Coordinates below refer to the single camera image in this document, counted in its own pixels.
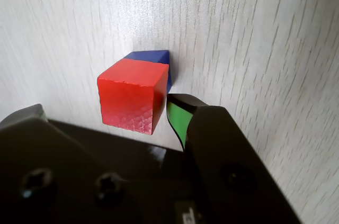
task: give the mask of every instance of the red block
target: red block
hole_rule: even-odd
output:
[[[165,106],[168,64],[122,59],[97,78],[104,124],[152,135]]]

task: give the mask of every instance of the screw head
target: screw head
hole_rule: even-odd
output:
[[[121,177],[116,173],[105,173],[95,181],[96,196],[102,202],[113,202],[121,194]]]
[[[47,196],[53,183],[53,172],[48,168],[38,168],[27,173],[21,180],[20,194],[24,199]]]

